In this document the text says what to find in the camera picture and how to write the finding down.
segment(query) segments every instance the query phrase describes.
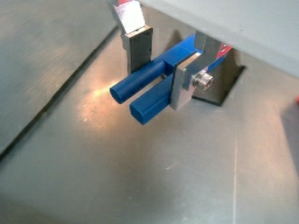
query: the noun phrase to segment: screw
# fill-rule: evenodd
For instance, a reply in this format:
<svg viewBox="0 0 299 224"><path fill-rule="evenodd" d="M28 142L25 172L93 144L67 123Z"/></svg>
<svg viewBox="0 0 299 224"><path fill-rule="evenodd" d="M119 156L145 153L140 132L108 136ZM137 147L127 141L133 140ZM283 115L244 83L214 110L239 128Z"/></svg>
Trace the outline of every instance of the screw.
<svg viewBox="0 0 299 224"><path fill-rule="evenodd" d="M200 90L206 91L211 87L212 82L214 77L210 74L207 74L204 70L202 70L195 74L192 85Z"/></svg>

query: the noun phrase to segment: scratch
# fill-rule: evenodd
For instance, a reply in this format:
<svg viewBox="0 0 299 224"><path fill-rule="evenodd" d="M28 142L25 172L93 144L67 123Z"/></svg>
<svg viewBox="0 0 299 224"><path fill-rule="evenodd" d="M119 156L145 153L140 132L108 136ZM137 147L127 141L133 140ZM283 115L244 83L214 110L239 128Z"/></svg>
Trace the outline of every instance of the scratch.
<svg viewBox="0 0 299 224"><path fill-rule="evenodd" d="M234 198L232 198L232 224L238 219L238 159L239 159L239 140L235 145L235 170L234 170Z"/></svg>
<svg viewBox="0 0 299 224"><path fill-rule="evenodd" d="M171 164L168 167L166 167L166 170L171 170L176 165L178 163Z"/></svg>

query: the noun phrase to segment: white panel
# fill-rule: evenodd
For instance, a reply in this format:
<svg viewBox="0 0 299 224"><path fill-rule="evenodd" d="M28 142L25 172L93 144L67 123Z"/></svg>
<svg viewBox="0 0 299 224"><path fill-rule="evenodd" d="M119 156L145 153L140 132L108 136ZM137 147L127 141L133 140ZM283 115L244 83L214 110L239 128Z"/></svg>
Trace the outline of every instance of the white panel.
<svg viewBox="0 0 299 224"><path fill-rule="evenodd" d="M299 1L140 2L299 77Z"/></svg>

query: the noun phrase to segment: blue plastic block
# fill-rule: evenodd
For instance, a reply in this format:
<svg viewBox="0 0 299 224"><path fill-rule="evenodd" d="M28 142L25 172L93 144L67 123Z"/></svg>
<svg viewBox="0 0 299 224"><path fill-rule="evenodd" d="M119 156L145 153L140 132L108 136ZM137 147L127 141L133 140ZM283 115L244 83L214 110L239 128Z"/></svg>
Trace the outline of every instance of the blue plastic block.
<svg viewBox="0 0 299 224"><path fill-rule="evenodd" d="M131 115L145 124L170 105L174 75L162 80L129 105Z"/></svg>
<svg viewBox="0 0 299 224"><path fill-rule="evenodd" d="M154 60L136 72L129 74L111 89L109 93L117 103L123 103L133 96L162 74L164 62Z"/></svg>
<svg viewBox="0 0 299 224"><path fill-rule="evenodd" d="M117 103L132 97L162 74L174 73L175 66L196 52L194 38L191 35L109 89Z"/></svg>

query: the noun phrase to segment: metal bracket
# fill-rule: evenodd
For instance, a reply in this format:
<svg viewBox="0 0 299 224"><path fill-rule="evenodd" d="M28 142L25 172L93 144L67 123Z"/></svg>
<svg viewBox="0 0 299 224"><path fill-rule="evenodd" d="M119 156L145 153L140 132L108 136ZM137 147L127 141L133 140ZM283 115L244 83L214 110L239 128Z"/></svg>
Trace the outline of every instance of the metal bracket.
<svg viewBox="0 0 299 224"><path fill-rule="evenodd" d="M176 67L170 104L175 110L192 98L222 105L244 69L235 62L231 47L215 38L196 31L194 44L203 53Z"/></svg>
<svg viewBox="0 0 299 224"><path fill-rule="evenodd" d="M151 61L154 29L145 25L137 1L107 0L107 4L121 31L127 73L131 74Z"/></svg>

